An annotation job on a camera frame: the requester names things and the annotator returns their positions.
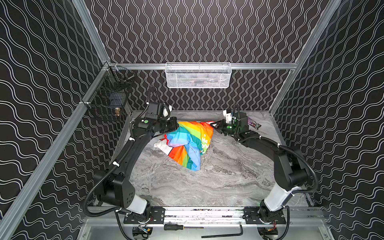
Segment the rainbow kids zip jacket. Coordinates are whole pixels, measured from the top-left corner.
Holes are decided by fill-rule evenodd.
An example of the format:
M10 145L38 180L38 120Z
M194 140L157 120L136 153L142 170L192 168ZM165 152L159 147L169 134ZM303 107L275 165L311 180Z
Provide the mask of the rainbow kids zip jacket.
M154 144L176 163L191 171L201 169L201 157L208 150L213 137L211 122L178 122L177 130L164 134Z

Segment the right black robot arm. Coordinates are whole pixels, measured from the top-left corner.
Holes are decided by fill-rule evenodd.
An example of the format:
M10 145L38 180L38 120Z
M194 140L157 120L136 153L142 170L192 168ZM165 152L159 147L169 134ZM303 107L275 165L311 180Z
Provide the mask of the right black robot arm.
M304 156L288 146L250 130L249 118L245 113L230 114L221 121L211 123L211 127L273 161L275 185L260 203L260 208L265 212L277 212L284 207L291 196L314 193L318 189L318 177Z

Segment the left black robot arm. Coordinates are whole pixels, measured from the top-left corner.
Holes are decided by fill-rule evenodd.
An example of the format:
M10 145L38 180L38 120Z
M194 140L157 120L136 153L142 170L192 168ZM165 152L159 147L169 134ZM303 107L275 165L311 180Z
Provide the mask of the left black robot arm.
M140 222L150 219L150 203L136 194L130 182L133 168L144 148L156 133L166 134L177 130L177 118L171 117L170 106L149 102L145 110L130 122L130 137L120 153L105 171L95 174L95 184L87 194L83 212L87 217L101 217L108 213L132 214ZM111 208L102 212L91 212L88 202L97 197Z

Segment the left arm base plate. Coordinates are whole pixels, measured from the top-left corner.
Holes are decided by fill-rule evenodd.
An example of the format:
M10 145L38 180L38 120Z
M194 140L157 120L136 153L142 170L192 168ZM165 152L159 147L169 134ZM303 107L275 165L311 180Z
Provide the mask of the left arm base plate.
M162 225L164 223L165 211L162 207L150 207L147 208L143 214L126 214L123 223L126 225Z

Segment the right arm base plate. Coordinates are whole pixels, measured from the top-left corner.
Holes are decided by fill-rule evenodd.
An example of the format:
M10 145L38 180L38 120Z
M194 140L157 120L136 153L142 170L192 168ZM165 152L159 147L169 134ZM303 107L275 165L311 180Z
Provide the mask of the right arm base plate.
M271 212L266 207L245 207L242 218L247 225L286 224L282 209Z

